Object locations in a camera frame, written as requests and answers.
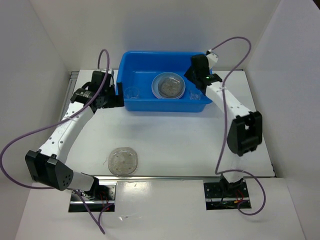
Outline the clear plastic cup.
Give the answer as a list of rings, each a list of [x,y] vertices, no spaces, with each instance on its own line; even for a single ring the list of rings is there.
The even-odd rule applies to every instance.
[[[189,90],[189,99],[192,101],[199,101],[202,99],[203,94],[198,89]]]
[[[140,96],[140,90],[137,87],[130,86],[124,90],[124,97],[126,99],[138,99]]]

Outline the grey translucent plate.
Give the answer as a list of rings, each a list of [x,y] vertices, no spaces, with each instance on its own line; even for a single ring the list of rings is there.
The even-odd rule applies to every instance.
[[[184,84],[174,77],[165,77],[158,83],[158,92],[164,98],[176,98],[181,94]]]

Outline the blue plastic plate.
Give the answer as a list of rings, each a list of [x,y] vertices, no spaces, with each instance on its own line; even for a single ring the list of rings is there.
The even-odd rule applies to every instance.
[[[162,79],[164,79],[164,78],[166,78],[166,77],[174,77],[174,78],[176,78],[176,79],[181,80],[181,82],[183,83],[183,90],[182,90],[182,92],[180,93],[180,95],[178,95],[177,97],[174,97],[174,98],[166,98],[166,97],[163,97],[163,96],[161,96],[161,95],[159,94],[158,84],[159,84],[159,82],[160,82]],[[154,95],[156,98],[158,98],[158,99],[180,99],[180,98],[184,95],[185,89],[186,89],[186,84],[185,84],[184,79],[183,79],[180,75],[178,75],[178,74],[176,74],[176,73],[173,73],[173,72],[163,72],[163,73],[158,74],[158,75],[153,79],[152,84],[151,84],[152,93],[153,93],[153,95]]]

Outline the clear textured plate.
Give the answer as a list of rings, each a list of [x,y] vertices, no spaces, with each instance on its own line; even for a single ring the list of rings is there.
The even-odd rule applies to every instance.
[[[115,176],[127,176],[138,167],[138,154],[131,147],[118,147],[108,156],[108,169]]]

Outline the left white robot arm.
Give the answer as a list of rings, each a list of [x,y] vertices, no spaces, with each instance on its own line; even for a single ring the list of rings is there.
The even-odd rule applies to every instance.
[[[93,71],[91,80],[72,94],[62,118],[64,122],[37,151],[29,150],[25,155],[32,180],[59,191],[81,191],[89,200],[99,198],[106,192],[106,187],[99,184],[97,177],[69,168],[67,157],[78,135],[98,109],[123,106],[123,86],[115,83],[114,71]]]

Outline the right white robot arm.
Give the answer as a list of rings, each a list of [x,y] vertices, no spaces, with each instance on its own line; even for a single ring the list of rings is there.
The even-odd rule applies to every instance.
[[[230,197],[240,190],[244,181],[244,168],[240,161],[245,154],[255,151],[262,143],[263,118],[258,111],[244,106],[226,88],[223,80],[211,72],[217,61],[218,56],[211,52],[193,55],[184,77],[223,113],[223,150],[235,154],[237,159],[228,160],[226,166],[216,168],[215,172],[220,176],[220,193],[224,197]]]

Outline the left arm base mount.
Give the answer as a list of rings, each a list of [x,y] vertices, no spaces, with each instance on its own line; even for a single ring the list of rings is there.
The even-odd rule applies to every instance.
[[[116,200],[116,182],[102,183],[100,186],[101,191],[96,195],[88,195],[83,190],[77,190],[87,205],[88,209],[93,213],[101,212],[103,208],[106,208],[106,212],[115,211],[115,200]],[[74,192],[71,193],[68,212],[69,213],[83,213],[87,209],[83,204],[81,198]]]

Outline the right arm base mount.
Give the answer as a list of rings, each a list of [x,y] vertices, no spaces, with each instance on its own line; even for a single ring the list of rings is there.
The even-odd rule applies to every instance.
[[[225,180],[203,183],[206,210],[251,209],[247,183],[227,184]]]

